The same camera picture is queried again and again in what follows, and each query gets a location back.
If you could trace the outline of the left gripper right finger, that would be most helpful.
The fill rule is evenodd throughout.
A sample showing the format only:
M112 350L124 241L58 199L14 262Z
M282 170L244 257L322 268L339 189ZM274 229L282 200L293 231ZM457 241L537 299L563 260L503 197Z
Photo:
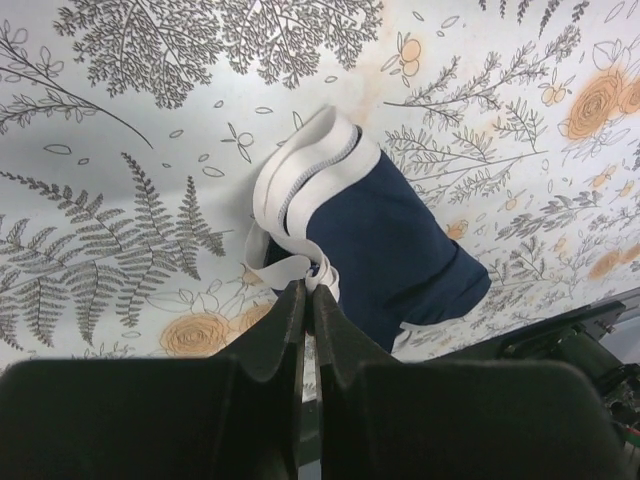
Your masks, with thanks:
M312 298L326 479L626 479L612 355L558 319L403 363Z

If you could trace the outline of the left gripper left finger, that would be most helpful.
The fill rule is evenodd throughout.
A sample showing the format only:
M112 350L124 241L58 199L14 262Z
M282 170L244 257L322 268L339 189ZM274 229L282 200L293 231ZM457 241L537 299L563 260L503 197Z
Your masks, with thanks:
M1 377L5 479L294 479L306 289L209 358L30 360Z

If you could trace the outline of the navy white-trimmed underwear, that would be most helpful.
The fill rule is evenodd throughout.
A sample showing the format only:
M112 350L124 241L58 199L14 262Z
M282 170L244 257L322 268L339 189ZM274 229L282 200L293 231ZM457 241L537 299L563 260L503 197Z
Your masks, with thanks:
M486 268L450 239L406 178L362 129L328 106L262 167L245 262L275 292L293 280L329 289L384 350L404 325L469 313Z

